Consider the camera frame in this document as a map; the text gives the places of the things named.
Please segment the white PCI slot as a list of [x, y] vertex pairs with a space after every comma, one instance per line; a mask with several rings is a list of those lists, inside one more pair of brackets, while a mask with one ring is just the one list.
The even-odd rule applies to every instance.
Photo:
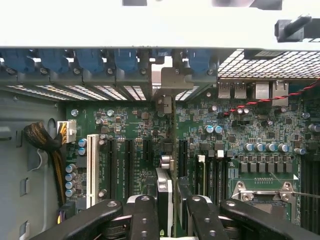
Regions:
[[87, 135], [86, 156], [86, 208], [99, 202], [99, 140], [98, 134]]

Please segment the short black expansion slot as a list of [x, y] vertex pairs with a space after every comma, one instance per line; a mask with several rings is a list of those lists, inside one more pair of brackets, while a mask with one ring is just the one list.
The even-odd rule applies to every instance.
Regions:
[[143, 153], [143, 159], [146, 162], [149, 162], [152, 160], [152, 141], [150, 139], [144, 139], [143, 140], [143, 148], [142, 148], [142, 153]]

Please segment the CPU socket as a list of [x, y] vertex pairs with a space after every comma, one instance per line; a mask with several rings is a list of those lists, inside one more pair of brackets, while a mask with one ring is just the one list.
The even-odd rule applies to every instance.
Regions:
[[239, 194], [242, 190], [250, 191], [293, 191], [294, 186], [289, 181], [284, 181], [279, 187], [263, 189], [262, 187], [248, 187], [243, 180], [238, 180], [234, 186], [233, 192], [230, 195], [232, 199], [245, 202], [257, 209], [271, 214], [274, 217], [286, 219], [291, 223], [297, 222], [297, 197], [296, 195], [283, 194]]

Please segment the silver locking lever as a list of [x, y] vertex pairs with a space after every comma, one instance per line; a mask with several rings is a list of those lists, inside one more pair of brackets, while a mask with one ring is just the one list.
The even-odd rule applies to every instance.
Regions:
[[320, 195], [315, 195], [311, 193], [303, 193], [303, 192], [296, 192], [296, 191], [258, 191], [258, 190], [241, 190], [239, 193], [240, 194], [256, 194], [256, 195], [280, 195], [282, 196], [283, 194], [285, 195], [299, 195], [299, 196], [304, 196], [304, 197], [311, 197], [311, 198], [316, 198], [320, 199]]

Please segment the white power connector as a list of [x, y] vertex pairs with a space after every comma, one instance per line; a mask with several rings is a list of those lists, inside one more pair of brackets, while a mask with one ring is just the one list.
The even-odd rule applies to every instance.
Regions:
[[75, 143], [77, 138], [76, 121], [58, 121], [57, 135], [61, 136], [62, 144]]

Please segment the open PC case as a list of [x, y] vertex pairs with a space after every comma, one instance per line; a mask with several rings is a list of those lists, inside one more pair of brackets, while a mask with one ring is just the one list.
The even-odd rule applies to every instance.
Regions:
[[[320, 18], [280, 18], [274, 38], [276, 46], [250, 45], [228, 57], [214, 48], [181, 46], [0, 49], [0, 240], [30, 240], [80, 213], [67, 199], [68, 143], [57, 135], [58, 121], [73, 121], [69, 104], [150, 103], [157, 109], [162, 68], [179, 70], [193, 84], [180, 93], [184, 102], [214, 89], [218, 99], [251, 106], [320, 88]], [[156, 201], [160, 240], [198, 240], [182, 228], [179, 193], [176, 237], [167, 237], [168, 191], [104, 200], [121, 202], [130, 215], [142, 195]], [[126, 225], [107, 226], [94, 240], [128, 236]]]

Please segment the green motherboard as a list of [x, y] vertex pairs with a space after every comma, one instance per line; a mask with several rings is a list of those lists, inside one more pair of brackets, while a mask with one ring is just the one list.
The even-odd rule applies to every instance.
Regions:
[[[219, 99], [210, 89], [184, 102], [176, 97], [176, 136], [187, 140], [187, 176], [193, 195], [214, 204], [231, 198], [237, 181], [271, 189], [291, 182], [294, 192], [320, 195], [320, 87], [267, 103]], [[110, 199], [107, 140], [116, 139], [116, 200], [125, 203], [125, 140], [134, 140], [133, 195], [164, 196], [157, 169], [165, 152], [167, 117], [146, 102], [78, 102], [67, 105], [76, 141], [66, 146], [66, 195], [76, 212], [87, 207], [87, 135], [99, 135], [98, 201]], [[144, 161], [143, 140], [152, 142]], [[296, 224], [320, 234], [320, 199], [295, 195]]]

